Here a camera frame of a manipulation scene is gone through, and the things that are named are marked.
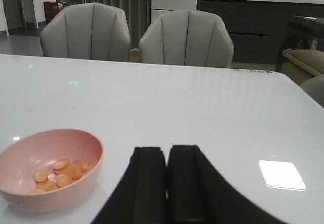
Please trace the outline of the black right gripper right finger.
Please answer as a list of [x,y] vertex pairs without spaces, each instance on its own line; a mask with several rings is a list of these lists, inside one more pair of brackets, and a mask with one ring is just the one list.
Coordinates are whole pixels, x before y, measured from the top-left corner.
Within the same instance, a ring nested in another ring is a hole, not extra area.
[[170,223],[280,223],[237,191],[197,145],[173,145],[167,162]]

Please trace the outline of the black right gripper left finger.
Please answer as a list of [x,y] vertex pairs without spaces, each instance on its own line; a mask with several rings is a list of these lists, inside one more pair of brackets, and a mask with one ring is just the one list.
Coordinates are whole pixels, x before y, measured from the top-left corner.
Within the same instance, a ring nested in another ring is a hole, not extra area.
[[166,165],[159,147],[136,147],[113,193],[92,223],[165,223]]

